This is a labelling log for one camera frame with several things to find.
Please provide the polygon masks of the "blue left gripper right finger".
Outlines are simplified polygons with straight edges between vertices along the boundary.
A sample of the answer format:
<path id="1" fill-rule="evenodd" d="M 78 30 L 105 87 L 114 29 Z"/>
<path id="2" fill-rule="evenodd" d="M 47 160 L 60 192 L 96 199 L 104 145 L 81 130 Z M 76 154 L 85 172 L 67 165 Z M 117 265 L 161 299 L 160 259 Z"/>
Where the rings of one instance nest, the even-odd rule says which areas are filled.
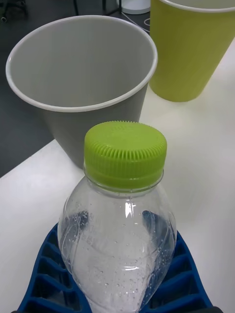
<path id="1" fill-rule="evenodd" d="M 180 233 L 169 270 L 142 313 L 190 313 L 211 308 L 194 259 Z"/>

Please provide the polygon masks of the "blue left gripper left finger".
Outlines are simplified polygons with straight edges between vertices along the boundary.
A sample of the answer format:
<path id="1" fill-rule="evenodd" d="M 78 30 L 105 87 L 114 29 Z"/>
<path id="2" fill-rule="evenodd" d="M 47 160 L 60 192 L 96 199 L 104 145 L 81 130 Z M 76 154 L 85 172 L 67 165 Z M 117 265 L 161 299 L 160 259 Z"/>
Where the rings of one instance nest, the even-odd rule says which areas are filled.
<path id="1" fill-rule="evenodd" d="M 90 313 L 82 291 L 67 271 L 57 242 L 57 225 L 37 255 L 19 313 Z"/>

